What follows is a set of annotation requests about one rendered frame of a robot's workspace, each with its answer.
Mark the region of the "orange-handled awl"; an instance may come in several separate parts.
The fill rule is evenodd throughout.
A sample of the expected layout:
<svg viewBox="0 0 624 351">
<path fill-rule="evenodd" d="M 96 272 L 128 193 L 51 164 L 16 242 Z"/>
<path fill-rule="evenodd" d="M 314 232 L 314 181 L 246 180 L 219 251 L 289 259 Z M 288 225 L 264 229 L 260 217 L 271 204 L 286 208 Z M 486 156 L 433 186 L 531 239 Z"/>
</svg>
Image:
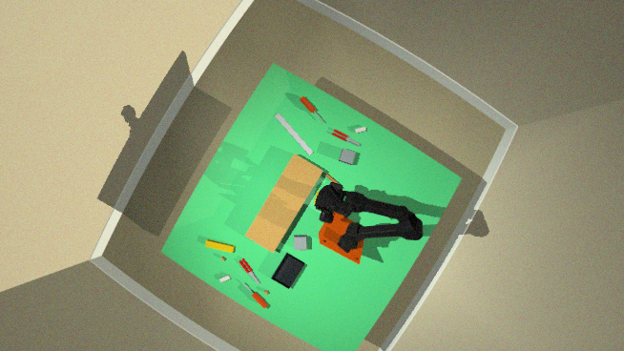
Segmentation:
<svg viewBox="0 0 624 351">
<path fill-rule="evenodd" d="M 245 283 L 243 283 L 243 284 L 245 285 Z M 246 285 L 245 285 L 245 286 L 246 286 Z M 246 286 L 246 287 L 247 287 L 247 286 Z M 247 288 L 248 288 L 248 287 L 247 287 Z M 252 293 L 252 291 L 251 291 L 249 288 L 248 288 L 248 290 Z M 268 303 L 266 303 L 266 302 L 265 302 L 265 301 L 261 298 L 261 296 L 260 296 L 260 295 L 258 295 L 256 292 L 255 292 L 255 293 L 252 293 L 252 297 L 253 297 L 253 299 L 254 299 L 254 300 L 256 300 L 256 301 L 260 304 L 260 306 L 261 306 L 262 308 L 266 308 L 266 307 L 267 307 Z"/>
<path fill-rule="evenodd" d="M 315 113 L 315 108 L 312 106 L 312 104 L 304 97 L 300 98 L 300 101 L 302 102 L 302 104 L 311 112 L 311 113 Z M 316 114 L 316 113 L 315 113 Z M 322 120 L 317 114 L 316 116 Z"/>
</svg>

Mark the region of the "white flat strip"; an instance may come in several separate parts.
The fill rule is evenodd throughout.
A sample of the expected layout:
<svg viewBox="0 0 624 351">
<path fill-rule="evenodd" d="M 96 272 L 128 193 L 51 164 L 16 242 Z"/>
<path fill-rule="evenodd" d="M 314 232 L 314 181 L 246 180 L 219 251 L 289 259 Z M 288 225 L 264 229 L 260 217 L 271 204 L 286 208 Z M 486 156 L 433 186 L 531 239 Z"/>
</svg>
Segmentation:
<svg viewBox="0 0 624 351">
<path fill-rule="evenodd" d="M 280 113 L 276 114 L 275 117 L 280 122 L 280 124 L 298 141 L 298 143 L 304 148 L 304 150 L 309 155 L 314 153 L 308 147 L 308 145 L 302 140 L 302 138 L 295 132 L 295 130 L 290 125 L 288 125 L 288 123 L 281 117 Z"/>
</svg>

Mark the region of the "red-handled pliers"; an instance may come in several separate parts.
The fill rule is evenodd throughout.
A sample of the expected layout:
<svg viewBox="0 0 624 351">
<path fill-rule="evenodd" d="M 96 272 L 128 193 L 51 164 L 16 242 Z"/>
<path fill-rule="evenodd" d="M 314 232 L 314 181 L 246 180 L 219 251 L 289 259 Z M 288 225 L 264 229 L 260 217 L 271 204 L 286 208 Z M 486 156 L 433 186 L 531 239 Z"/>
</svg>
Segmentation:
<svg viewBox="0 0 624 351">
<path fill-rule="evenodd" d="M 242 261 L 243 261 L 243 263 L 242 263 Z M 255 277 L 254 273 L 252 272 L 251 267 L 250 267 L 250 266 L 246 263 L 246 261 L 245 261 L 245 259 L 244 259 L 244 258 L 242 259 L 242 261 L 239 261 L 239 263 L 241 264 L 241 266 L 243 267 L 243 269 L 246 271 L 246 273 L 247 273 L 247 274 L 249 274 L 251 277 L 253 277 L 253 278 L 254 278 L 254 280 L 257 282 L 257 284 L 259 284 L 259 282 L 260 282 L 260 281 L 259 281 L 259 280 Z M 249 270 L 250 270 L 251 272 L 247 269 L 247 267 L 246 267 L 244 264 L 246 264 L 246 266 L 249 268 Z"/>
<path fill-rule="evenodd" d="M 333 135 L 335 135 L 336 137 L 338 137 L 338 138 L 340 138 L 340 139 L 342 139 L 342 140 L 344 140 L 344 141 L 348 141 L 348 142 L 350 141 L 350 142 L 352 142 L 352 143 L 354 143 L 354 144 L 356 144 L 356 145 L 360 146 L 360 143 L 359 143 L 359 142 L 357 142 L 357 141 L 355 141 L 355 140 L 351 139 L 351 137 L 349 137 L 347 134 L 344 134 L 344 133 L 342 133 L 342 132 L 340 132 L 340 131 L 338 131 L 338 130 L 336 130 L 336 129 L 334 129 L 334 132 L 336 132 L 336 133 L 338 133 L 338 134 L 341 134 L 341 135 L 343 135 L 343 136 L 345 136 L 345 137 L 347 137 L 347 138 L 344 138 L 344 137 L 342 137 L 342 136 L 340 136 L 340 135 L 338 135 L 338 134 L 332 133 L 332 134 L 333 134 Z"/>
</svg>

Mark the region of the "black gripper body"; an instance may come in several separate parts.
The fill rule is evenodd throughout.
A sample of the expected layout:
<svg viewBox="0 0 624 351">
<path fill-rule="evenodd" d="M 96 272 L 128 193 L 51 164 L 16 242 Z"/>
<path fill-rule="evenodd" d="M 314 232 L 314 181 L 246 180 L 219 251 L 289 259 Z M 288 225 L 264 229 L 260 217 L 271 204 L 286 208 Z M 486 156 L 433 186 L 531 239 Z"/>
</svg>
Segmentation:
<svg viewBox="0 0 624 351">
<path fill-rule="evenodd" d="M 335 182 L 330 182 L 329 185 L 332 185 L 338 193 L 340 193 L 341 190 L 343 189 L 343 185 L 335 183 Z M 334 219 L 333 214 L 334 214 L 334 211 L 331 209 L 331 205 L 329 205 L 328 210 L 324 209 L 324 213 L 320 214 L 319 220 L 321 222 L 331 224 Z"/>
</svg>

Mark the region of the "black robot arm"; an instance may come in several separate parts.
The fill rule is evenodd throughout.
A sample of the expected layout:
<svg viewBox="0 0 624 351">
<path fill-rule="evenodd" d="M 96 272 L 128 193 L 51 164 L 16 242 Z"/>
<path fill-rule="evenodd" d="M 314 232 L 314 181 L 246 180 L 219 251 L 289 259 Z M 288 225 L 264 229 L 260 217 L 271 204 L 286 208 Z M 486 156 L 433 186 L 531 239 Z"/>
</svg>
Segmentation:
<svg viewBox="0 0 624 351">
<path fill-rule="evenodd" d="M 343 201 L 346 196 L 345 201 Z M 317 195 L 317 210 L 331 209 L 348 218 L 352 213 L 370 212 L 384 217 L 397 219 L 397 224 L 363 226 L 358 221 L 351 222 L 346 233 L 339 240 L 339 247 L 347 253 L 357 248 L 358 242 L 373 237 L 402 237 L 409 240 L 420 240 L 423 236 L 423 222 L 411 213 L 406 206 L 398 206 L 386 202 L 366 198 L 363 194 L 341 190 L 338 193 L 332 185 L 325 185 Z"/>
</svg>

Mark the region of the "yellow flat bar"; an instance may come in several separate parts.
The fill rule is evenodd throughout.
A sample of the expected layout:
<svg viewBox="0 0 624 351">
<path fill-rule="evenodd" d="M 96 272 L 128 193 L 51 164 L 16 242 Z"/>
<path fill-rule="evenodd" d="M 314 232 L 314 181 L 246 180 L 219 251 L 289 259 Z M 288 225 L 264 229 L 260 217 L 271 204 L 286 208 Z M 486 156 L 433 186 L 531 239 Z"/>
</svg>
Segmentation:
<svg viewBox="0 0 624 351">
<path fill-rule="evenodd" d="M 234 252 L 234 245 L 232 244 L 227 244 L 227 243 L 223 243 L 223 242 L 218 242 L 218 241 L 213 241 L 210 239 L 207 239 L 206 242 L 206 247 L 211 247 L 214 248 L 216 250 L 220 250 L 220 251 L 224 251 L 224 252 L 228 252 L 228 253 L 233 253 Z"/>
</svg>

